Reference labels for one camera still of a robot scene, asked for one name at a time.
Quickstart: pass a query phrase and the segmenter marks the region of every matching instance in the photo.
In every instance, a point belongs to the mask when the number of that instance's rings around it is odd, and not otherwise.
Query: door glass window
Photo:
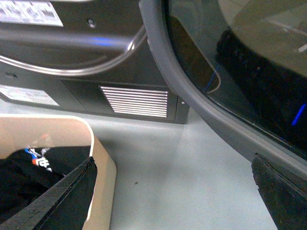
[[[168,0],[165,14],[194,85],[307,160],[307,1]]]

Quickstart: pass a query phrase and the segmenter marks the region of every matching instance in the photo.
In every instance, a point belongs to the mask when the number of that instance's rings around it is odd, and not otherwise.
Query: laundry basket
[[[116,166],[93,135],[90,126],[74,116],[0,115],[0,158],[2,159],[24,148],[69,146],[90,146],[88,157],[92,156],[97,166],[94,195],[83,229],[107,230],[111,218]],[[86,157],[80,159],[80,164],[84,160]]]

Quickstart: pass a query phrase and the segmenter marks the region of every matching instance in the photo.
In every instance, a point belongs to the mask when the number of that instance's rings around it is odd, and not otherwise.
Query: screw
[[[95,28],[96,27],[96,24],[95,24],[93,19],[88,19],[87,23],[88,23],[88,26],[91,27],[91,28]]]

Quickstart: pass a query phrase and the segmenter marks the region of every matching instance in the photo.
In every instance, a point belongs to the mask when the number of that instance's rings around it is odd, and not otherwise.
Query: black fabric
[[[252,162],[259,193],[279,230],[307,230],[307,181],[256,154]]]
[[[307,110],[304,109],[307,98],[306,78],[269,61],[246,46],[236,36],[243,33],[241,30],[227,29],[223,32],[216,48],[218,62],[229,72],[255,108],[260,118],[259,125],[307,151]],[[272,31],[276,31],[276,28],[270,28],[265,37],[272,39],[271,36],[275,36]],[[286,37],[283,44],[293,40],[284,31],[278,37]],[[307,154],[297,154],[307,160]]]
[[[89,156],[90,147],[31,149],[37,155],[42,154],[42,150],[44,157],[38,159],[43,160],[46,167],[33,163],[29,149],[16,151],[0,160],[0,224],[80,165]]]
[[[97,167],[92,157],[10,218],[1,230],[81,230],[87,217]]]

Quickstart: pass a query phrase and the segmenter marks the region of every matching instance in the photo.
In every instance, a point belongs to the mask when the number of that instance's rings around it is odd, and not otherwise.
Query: vent grille
[[[115,113],[167,117],[167,91],[100,86]]]

